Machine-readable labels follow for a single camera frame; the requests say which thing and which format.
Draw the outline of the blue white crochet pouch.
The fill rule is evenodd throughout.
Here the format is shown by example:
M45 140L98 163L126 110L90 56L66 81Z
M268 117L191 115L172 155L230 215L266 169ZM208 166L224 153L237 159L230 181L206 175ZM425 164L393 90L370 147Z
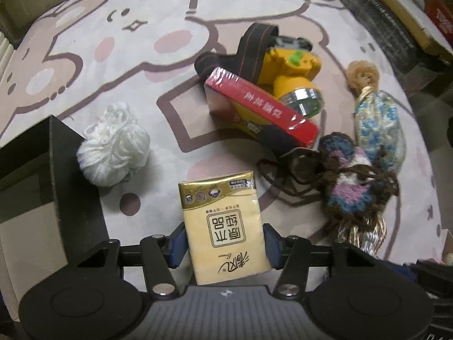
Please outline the blue white crochet pouch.
M364 87L354 112L356 142L369 160L384 171L399 173L406 155L406 141L398 106L385 91Z

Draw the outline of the yellow headlamp with black strap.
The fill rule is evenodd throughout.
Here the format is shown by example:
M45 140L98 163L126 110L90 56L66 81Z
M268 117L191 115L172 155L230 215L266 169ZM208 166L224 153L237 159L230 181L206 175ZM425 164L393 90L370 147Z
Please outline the yellow headlamp with black strap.
M201 81L217 67L226 69L312 118L324 106L322 94L313 84L321 60L312 49L305 38L283 36L276 25L255 22L241 37L236 54L204 52L194 67Z

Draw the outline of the cardboard box with white top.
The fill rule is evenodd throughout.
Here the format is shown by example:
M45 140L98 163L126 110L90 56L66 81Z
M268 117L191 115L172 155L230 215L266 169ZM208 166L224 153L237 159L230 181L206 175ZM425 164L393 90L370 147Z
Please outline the cardboard box with white top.
M441 60L452 62L452 45L431 18L414 0L382 0L397 16L422 50Z

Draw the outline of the cartoon bear bed sheet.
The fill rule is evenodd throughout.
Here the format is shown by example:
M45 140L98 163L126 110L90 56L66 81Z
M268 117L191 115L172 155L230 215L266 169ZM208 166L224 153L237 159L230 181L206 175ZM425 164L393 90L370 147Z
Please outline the cartoon bear bed sheet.
M398 104L407 142L400 194L385 210L379 257L395 263L442 258L445 233L422 132L384 47L340 0L68 0L28 30L1 77L1 142L55 115L83 133L126 103L150 135L147 164L101 193L103 230L124 245L182 221L179 183L253 170L271 152L209 113L193 63L207 50L233 54L254 22L313 44L323 133L354 135L355 96L344 70L374 63Z

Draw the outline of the black plastic wrapped bundle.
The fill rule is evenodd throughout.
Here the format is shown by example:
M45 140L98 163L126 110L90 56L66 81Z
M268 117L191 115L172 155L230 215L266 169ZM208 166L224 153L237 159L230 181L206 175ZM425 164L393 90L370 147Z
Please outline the black plastic wrapped bundle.
M407 28L381 0L340 0L377 41L399 75L423 68L425 61Z

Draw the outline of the purple blue brown crochet piece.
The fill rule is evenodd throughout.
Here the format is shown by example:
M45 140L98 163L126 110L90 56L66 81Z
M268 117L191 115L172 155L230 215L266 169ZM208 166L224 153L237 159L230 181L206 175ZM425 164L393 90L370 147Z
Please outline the purple blue brown crochet piece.
M279 192L301 204L321 202L339 239L374 256L385 241L384 211L400 194L396 173L385 167L385 147L376 158L351 137L334 132L318 148L297 147L276 160L261 159L257 170Z

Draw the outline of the white yarn ball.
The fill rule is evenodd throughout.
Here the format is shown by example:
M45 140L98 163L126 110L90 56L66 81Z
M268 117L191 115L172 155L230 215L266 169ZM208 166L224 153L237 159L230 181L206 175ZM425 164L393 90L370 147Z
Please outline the white yarn ball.
M108 105L84 131L77 160L85 178L110 187L132 178L148 161L151 139L124 102Z

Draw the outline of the yellow tissue pack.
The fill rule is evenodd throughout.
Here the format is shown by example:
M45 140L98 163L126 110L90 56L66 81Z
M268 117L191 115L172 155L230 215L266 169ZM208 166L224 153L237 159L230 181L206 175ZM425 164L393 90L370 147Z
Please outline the yellow tissue pack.
M252 171L183 182L179 193L198 285L271 271Z

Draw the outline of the red Tuborg carton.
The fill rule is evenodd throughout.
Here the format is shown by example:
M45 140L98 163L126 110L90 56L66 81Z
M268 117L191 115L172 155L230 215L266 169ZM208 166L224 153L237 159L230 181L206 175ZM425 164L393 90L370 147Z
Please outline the red Tuborg carton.
M452 12L440 1L429 0L425 6L425 12L433 21L435 26L443 34L449 44L453 39L453 18Z

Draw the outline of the black storage box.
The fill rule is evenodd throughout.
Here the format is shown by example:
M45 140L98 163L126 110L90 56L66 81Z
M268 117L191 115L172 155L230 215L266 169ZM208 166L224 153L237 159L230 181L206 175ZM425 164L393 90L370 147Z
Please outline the black storage box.
M50 206L70 261L108 239L98 188L79 168L83 140L51 115L1 147L1 221Z

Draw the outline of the red book box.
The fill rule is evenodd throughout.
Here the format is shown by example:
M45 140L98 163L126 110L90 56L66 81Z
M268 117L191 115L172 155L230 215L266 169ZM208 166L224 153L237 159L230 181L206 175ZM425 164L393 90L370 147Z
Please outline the red book box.
M277 153L295 147L311 148L316 143L319 129L312 121L223 68L212 71L204 90L212 115Z

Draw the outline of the beige fabric flower hair clip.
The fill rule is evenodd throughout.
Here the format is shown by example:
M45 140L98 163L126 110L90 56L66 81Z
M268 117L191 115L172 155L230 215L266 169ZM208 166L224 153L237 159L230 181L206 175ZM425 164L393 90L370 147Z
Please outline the beige fabric flower hair clip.
M348 85L351 89L361 92L365 87L377 89L380 74L374 64L369 61L353 61L345 69Z

